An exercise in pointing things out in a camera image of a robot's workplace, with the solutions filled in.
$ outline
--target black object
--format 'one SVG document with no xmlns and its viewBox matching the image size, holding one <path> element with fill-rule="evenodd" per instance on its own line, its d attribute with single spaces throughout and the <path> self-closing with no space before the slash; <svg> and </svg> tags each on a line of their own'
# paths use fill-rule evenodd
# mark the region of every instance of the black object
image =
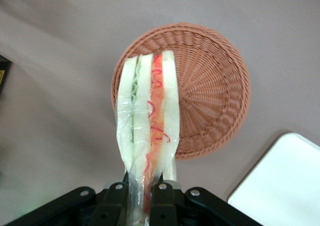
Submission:
<svg viewBox="0 0 320 226">
<path fill-rule="evenodd" d="M 11 61 L 0 56 L 0 93 L 2 91 L 2 88 L 4 87 L 10 65 Z"/>
<path fill-rule="evenodd" d="M 96 194 L 79 187 L 6 226 L 125 226 L 128 175 Z M 183 193 L 161 178 L 152 188 L 150 226 L 261 226 L 201 187 Z"/>
</svg>

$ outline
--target plastic wrap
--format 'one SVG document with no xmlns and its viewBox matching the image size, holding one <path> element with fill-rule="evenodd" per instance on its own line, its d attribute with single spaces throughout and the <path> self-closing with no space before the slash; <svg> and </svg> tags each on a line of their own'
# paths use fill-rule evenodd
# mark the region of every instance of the plastic wrap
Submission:
<svg viewBox="0 0 320 226">
<path fill-rule="evenodd" d="M 148 225 L 151 185 L 176 180 L 179 95 L 174 53 L 129 58 L 116 102 L 117 141 L 129 173 L 127 225 Z"/>
</svg>

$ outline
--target bolt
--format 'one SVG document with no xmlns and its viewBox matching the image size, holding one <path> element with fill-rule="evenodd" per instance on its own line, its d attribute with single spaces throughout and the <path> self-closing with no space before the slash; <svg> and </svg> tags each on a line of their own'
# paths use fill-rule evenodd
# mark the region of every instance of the bolt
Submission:
<svg viewBox="0 0 320 226">
<path fill-rule="evenodd" d="M 80 196 L 87 196 L 89 194 L 88 190 L 84 190 L 80 193 Z"/>
<path fill-rule="evenodd" d="M 123 185 L 122 184 L 117 184 L 116 185 L 116 189 L 122 189 L 123 188 Z"/>
<path fill-rule="evenodd" d="M 159 185 L 159 188 L 160 188 L 161 190 L 166 189 L 166 184 L 165 184 L 165 183 L 161 183 L 161 184 Z"/>
<path fill-rule="evenodd" d="M 190 193 L 191 193 L 192 196 L 195 196 L 195 197 L 200 195 L 200 192 L 198 190 L 196 190 L 196 189 L 192 190 Z"/>
</svg>

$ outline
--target white tray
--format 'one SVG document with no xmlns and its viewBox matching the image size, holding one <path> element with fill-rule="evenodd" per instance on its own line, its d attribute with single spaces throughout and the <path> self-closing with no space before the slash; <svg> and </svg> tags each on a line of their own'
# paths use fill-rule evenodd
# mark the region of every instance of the white tray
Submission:
<svg viewBox="0 0 320 226">
<path fill-rule="evenodd" d="M 264 226 L 320 225 L 320 147 L 282 136 L 228 199 Z"/>
</svg>

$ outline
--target wicker basket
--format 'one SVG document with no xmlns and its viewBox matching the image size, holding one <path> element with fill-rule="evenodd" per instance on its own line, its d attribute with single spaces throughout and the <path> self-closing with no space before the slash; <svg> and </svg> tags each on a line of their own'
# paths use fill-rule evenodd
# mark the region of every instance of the wicker basket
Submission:
<svg viewBox="0 0 320 226">
<path fill-rule="evenodd" d="M 113 74 L 115 109 L 126 58 L 173 50 L 180 107 L 180 142 L 176 159 L 190 159 L 224 146 L 241 127 L 250 101 L 245 63 L 219 33 L 188 23 L 170 24 L 137 38 L 121 56 Z"/>
</svg>

